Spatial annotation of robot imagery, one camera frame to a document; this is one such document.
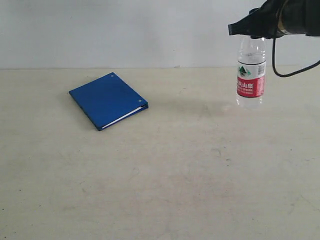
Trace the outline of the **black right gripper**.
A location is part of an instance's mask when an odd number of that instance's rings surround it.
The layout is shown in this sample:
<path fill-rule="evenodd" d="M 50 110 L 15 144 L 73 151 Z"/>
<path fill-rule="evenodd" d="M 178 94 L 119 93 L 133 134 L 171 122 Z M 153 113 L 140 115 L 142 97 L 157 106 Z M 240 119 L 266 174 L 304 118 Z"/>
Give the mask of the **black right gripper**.
<path fill-rule="evenodd" d="M 252 39 L 277 39 L 288 34 L 282 23 L 282 11 L 287 0 L 266 0 L 249 15 L 228 25 L 228 35 L 250 36 Z"/>

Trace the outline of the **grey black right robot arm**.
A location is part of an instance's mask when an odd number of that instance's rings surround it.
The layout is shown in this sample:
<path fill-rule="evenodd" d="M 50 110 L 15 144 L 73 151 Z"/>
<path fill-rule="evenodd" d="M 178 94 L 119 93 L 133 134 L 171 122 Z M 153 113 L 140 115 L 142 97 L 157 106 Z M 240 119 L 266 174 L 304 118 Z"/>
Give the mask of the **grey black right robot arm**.
<path fill-rule="evenodd" d="M 320 36 L 318 0 L 267 0 L 228 25 L 230 36 L 277 39 L 288 35 Z"/>

